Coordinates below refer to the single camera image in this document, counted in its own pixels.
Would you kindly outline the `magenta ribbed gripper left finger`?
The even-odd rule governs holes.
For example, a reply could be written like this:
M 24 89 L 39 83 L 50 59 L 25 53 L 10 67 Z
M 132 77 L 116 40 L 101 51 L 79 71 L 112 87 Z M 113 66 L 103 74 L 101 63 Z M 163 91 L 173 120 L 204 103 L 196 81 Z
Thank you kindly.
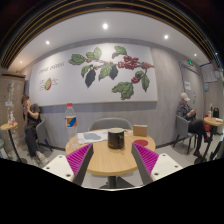
M 93 145 L 88 144 L 67 156 L 58 155 L 44 167 L 44 170 L 81 186 L 92 156 Z

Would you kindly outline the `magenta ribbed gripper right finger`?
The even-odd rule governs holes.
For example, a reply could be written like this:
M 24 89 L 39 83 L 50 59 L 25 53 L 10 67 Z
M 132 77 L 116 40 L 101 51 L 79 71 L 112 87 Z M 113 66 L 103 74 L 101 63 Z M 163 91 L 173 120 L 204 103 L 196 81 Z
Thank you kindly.
M 182 169 L 182 166 L 174 161 L 168 154 L 162 153 L 158 155 L 136 143 L 132 144 L 131 153 L 136 161 L 144 185 L 150 184 Z

